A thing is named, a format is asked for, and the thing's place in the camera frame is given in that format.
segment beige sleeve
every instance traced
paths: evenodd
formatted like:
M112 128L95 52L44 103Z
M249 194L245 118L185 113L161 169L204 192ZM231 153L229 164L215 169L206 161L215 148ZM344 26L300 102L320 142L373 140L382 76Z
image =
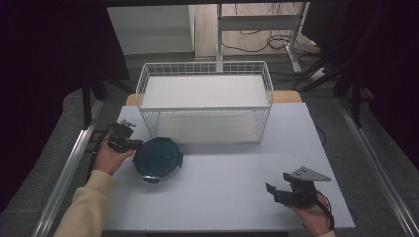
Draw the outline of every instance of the beige sleeve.
M76 190L54 236L101 236L109 215L109 193L114 185L109 174L93 170L84 187Z
M335 235L335 231L332 230L329 233L326 233L324 235L320 235L318 237L336 237L336 235Z

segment white wire basket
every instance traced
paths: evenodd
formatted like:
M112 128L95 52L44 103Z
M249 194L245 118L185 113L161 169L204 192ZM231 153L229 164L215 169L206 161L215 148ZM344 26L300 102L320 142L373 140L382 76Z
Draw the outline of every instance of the white wire basket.
M259 143L272 105L265 62L145 64L136 89L150 135L176 143Z

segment white table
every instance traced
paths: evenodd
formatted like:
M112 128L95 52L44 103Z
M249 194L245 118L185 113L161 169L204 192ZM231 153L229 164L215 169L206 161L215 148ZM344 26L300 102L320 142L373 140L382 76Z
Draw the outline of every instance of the white table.
M149 135L137 106L119 120L136 123L134 139ZM182 168L148 184L128 158L114 174L108 230L289 231L299 218L274 203L265 182L289 191L282 173L305 166L332 178L315 182L329 198L336 228L355 227L305 103L273 104L261 144L183 145Z

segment human hand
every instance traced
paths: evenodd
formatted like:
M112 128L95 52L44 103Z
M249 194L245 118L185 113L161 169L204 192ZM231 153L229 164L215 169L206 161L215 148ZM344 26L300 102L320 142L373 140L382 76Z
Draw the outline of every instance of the human hand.
M326 208L329 208L323 195L317 194L317 198ZM330 232L329 219L326 213L316 204L310 208L286 207L295 211L311 235L320 236Z
M129 156L133 155L133 150L129 150L126 153L118 153L113 151L108 146L109 135L101 142L98 154L96 155L95 164L93 165L94 170L100 170L110 175L114 174L115 171L120 168L123 161Z

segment dark teal round object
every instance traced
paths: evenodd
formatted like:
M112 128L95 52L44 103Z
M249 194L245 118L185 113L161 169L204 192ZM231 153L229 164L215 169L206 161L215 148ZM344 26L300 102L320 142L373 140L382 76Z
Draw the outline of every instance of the dark teal round object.
M170 138L157 137L138 148L132 162L144 180L150 182L146 177L151 177L155 180L152 183L157 183L176 167L182 167L183 153Z

